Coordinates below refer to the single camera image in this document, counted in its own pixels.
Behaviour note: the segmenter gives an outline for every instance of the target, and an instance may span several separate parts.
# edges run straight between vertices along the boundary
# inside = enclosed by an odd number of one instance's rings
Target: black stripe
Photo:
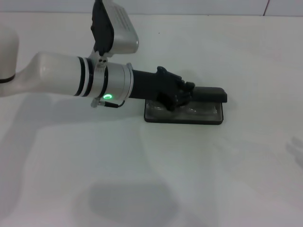
[[[80,65],[81,65],[81,77],[80,77],[80,84],[79,84],[79,88],[77,93],[75,94],[75,96],[79,96],[83,90],[84,87],[84,81],[85,81],[85,64],[84,64],[84,60],[81,57],[78,57],[80,60]]]
[[[100,95],[98,96],[98,98],[102,98],[103,95],[105,94],[106,89],[107,89],[107,84],[108,84],[108,69],[107,69],[107,67],[106,67],[106,68],[105,68],[105,72],[104,72],[103,87],[102,87],[101,93],[100,93]]]
[[[87,84],[86,91],[82,97],[86,97],[89,95],[91,91],[91,87],[93,86],[94,82],[94,69],[93,69],[93,63],[91,62],[91,59],[87,58],[87,63],[89,64],[89,83]]]
[[[0,84],[5,84],[12,81],[15,78],[15,75],[6,79],[0,79]]]

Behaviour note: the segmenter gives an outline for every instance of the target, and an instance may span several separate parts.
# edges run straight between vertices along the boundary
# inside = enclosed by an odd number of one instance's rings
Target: white tabletop
[[[301,227],[303,18],[131,16],[137,70],[228,93],[221,126],[152,124],[144,101],[0,99],[0,226]],[[90,14],[0,13],[38,51],[88,56]]]

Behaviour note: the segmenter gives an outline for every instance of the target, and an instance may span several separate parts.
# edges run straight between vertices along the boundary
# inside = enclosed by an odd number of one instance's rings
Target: green led light
[[[111,94],[106,94],[103,96],[104,99],[111,99],[113,96]]]

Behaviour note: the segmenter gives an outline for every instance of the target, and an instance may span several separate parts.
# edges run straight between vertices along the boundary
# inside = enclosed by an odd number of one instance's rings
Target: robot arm
[[[194,83],[158,67],[155,74],[133,70],[131,64],[108,62],[117,53],[134,53],[139,46],[136,31],[125,10],[111,0],[96,0],[92,14],[95,45],[88,58],[40,52],[15,74],[18,35],[0,25],[0,96],[23,92],[47,92],[93,98],[92,107],[120,107],[110,100],[149,99],[173,111],[194,97],[225,102],[223,90],[199,90]]]

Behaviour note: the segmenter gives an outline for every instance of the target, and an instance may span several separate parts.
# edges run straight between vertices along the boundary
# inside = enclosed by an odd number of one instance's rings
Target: white wall
[[[0,0],[0,11],[91,12],[94,0]],[[130,14],[263,15],[267,0],[115,0]]]
[[[270,0],[266,16],[303,16],[303,0]]]

